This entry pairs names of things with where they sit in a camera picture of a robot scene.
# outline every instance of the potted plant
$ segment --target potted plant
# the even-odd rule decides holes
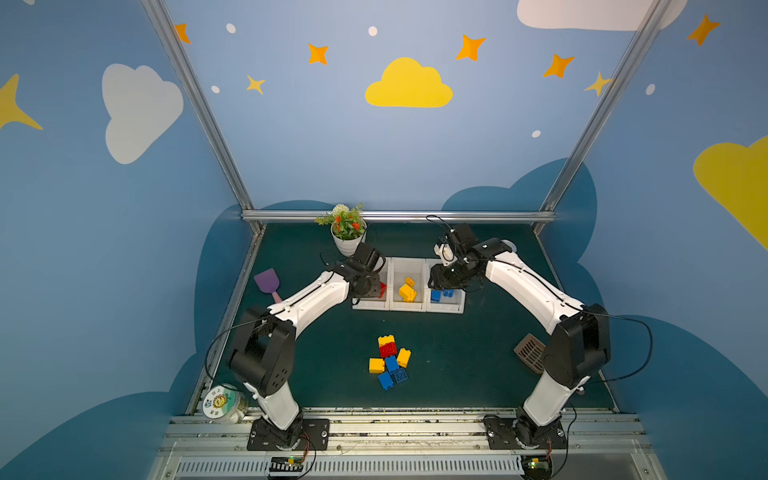
[[[361,208],[362,204],[352,209],[338,204],[327,215],[315,219],[319,225],[331,226],[336,248],[346,257],[352,256],[360,242],[366,239],[366,221],[362,219]]]

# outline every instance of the robotic arm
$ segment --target robotic arm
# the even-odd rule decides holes
[[[237,330],[227,365],[258,401],[263,412],[260,422],[266,423],[278,447],[295,447],[302,430],[303,416],[288,386],[296,338],[350,294],[355,298],[378,297],[379,271],[384,262],[376,249],[361,243],[354,255],[328,266],[296,295],[267,309],[245,312],[243,323],[253,322],[253,327]]]
[[[563,407],[611,359],[608,318],[602,306],[586,307],[558,290],[528,267],[513,243],[478,241],[468,224],[446,232],[435,253],[429,286],[436,290],[466,288],[485,275],[528,309],[551,335],[544,350],[545,371],[531,396],[518,408],[515,434],[524,448],[536,448],[556,429]]]

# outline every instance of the white cloud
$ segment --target white cloud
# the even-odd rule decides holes
[[[661,27],[674,22],[688,0],[672,0]],[[520,0],[518,18],[533,28],[635,31],[653,0]]]
[[[107,125],[107,149],[121,164],[135,162],[181,116],[181,90],[142,65],[107,67],[101,79]]]

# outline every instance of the blue wall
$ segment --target blue wall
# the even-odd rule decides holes
[[[183,45],[258,208],[314,200],[537,210],[551,184],[532,185],[526,198],[497,193],[568,156],[598,101],[584,89],[598,72],[611,76],[632,36],[532,28],[505,0],[167,5],[187,25]],[[463,35],[487,38],[477,61],[456,60]],[[309,63],[310,43],[328,46],[327,65]],[[575,59],[563,78],[544,78],[554,54]],[[366,88],[401,57],[436,68],[452,100],[367,103]],[[265,81],[263,94],[247,91],[248,76]],[[475,187],[489,189],[467,195]]]
[[[721,25],[699,46],[687,36],[705,15]],[[766,17],[758,0],[689,0],[541,235],[571,295],[653,329],[650,365],[613,389],[640,414],[670,480],[756,478],[768,466],[768,251],[694,176],[713,144],[768,135],[768,65],[757,61]],[[620,320],[611,328],[605,370],[617,376],[643,362],[647,334]]]
[[[179,84],[138,0],[3,2],[0,58],[42,127],[0,101],[0,478],[143,478],[250,229],[189,104],[134,163],[107,149],[109,65]]]

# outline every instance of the white flower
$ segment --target white flower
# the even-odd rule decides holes
[[[348,214],[349,207],[347,207],[344,204],[338,204],[333,208],[333,211],[331,213],[333,213],[334,216],[339,217],[343,214]]]

